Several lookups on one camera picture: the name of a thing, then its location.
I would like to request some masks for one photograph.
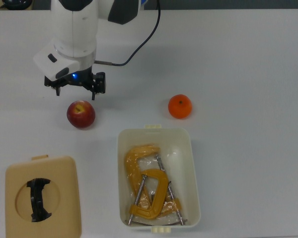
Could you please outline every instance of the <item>white table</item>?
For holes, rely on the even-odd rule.
[[[69,104],[90,92],[44,87],[33,56],[52,37],[48,11],[0,11],[0,238],[4,173],[32,156],[76,160],[82,238],[152,237],[119,218],[117,135],[160,123],[190,133],[201,221],[173,237],[298,236],[298,10],[163,11],[156,34],[125,67],[105,71],[92,102],[97,123],[77,130]],[[97,60],[123,62],[149,35],[156,12],[125,26],[99,22]],[[175,120],[173,95],[192,115]]]

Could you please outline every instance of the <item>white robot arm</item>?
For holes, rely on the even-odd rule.
[[[45,74],[45,86],[56,89],[69,84],[95,94],[105,93],[105,73],[92,73],[96,54],[98,19],[125,24],[134,19],[145,0],[52,0],[54,37],[34,56]]]

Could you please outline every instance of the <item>black object in background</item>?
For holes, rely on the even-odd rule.
[[[51,10],[51,0],[34,0],[32,10]]]
[[[298,0],[161,0],[160,4],[161,10],[298,8]],[[145,10],[155,8],[155,0],[149,0],[145,5]]]

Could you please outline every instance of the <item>apple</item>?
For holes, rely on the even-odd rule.
[[[67,117],[73,126],[83,129],[93,124],[95,120],[95,110],[87,101],[76,101],[70,104]]]

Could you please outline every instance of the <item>plastic container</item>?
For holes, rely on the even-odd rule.
[[[161,160],[172,188],[181,202],[181,213],[187,222],[180,226],[144,226],[132,223],[131,229],[151,229],[154,233],[168,233],[171,228],[191,228],[201,216],[194,161],[189,133],[182,128],[126,129],[118,136],[118,186],[121,221],[128,226],[129,209],[135,201],[124,160],[135,146],[154,144],[160,147]]]

